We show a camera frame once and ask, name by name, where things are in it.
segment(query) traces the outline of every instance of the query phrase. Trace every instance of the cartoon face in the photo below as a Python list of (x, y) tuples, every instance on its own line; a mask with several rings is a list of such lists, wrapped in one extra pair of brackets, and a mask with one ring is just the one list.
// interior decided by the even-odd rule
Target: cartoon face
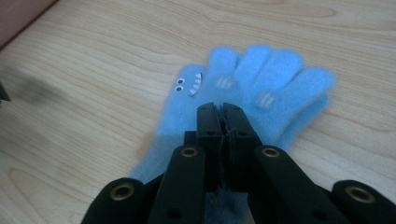
[(202, 73), (188, 74), (181, 73), (178, 77), (174, 90), (177, 93), (193, 97), (201, 88)]

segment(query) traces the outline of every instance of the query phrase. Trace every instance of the embroidered teeth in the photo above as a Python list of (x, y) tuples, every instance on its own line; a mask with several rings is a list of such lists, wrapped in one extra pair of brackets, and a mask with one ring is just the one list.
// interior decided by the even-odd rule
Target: embroidered teeth
[(202, 74), (198, 73), (195, 76), (197, 77), (197, 79), (195, 79), (196, 85), (193, 85), (193, 89), (190, 90), (190, 96), (195, 95), (201, 87)]

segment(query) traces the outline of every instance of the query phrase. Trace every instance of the table surface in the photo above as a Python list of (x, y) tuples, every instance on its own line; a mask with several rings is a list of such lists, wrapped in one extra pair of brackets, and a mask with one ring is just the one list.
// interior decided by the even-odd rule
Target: table surface
[(255, 43), (338, 76), (290, 150), (308, 176), (396, 202), (394, 0), (63, 0), (0, 52), (0, 223), (79, 223), (144, 156), (178, 70)]

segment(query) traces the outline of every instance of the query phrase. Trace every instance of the screw hole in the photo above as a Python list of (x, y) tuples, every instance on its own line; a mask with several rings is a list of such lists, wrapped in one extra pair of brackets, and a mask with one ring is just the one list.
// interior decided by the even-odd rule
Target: screw hole
[(353, 200), (358, 201), (360, 203), (373, 203), (375, 202), (375, 197), (369, 191), (354, 187), (348, 186), (346, 187), (346, 194), (351, 197)]
[(134, 185), (130, 183), (125, 183), (118, 185), (114, 189), (112, 189), (110, 192), (110, 197), (114, 201), (123, 201), (131, 197), (133, 194), (134, 194)]
[(313, 209), (312, 216), (314, 216), (314, 218), (316, 218), (319, 221), (326, 221), (329, 219), (329, 217), (326, 215), (326, 213), (320, 209)]
[(193, 148), (193, 147), (187, 147), (187, 148), (183, 148), (181, 150), (181, 155), (184, 157), (194, 157), (198, 154), (197, 149)]
[(262, 150), (262, 154), (266, 157), (278, 157), (280, 154), (276, 149), (266, 147)]

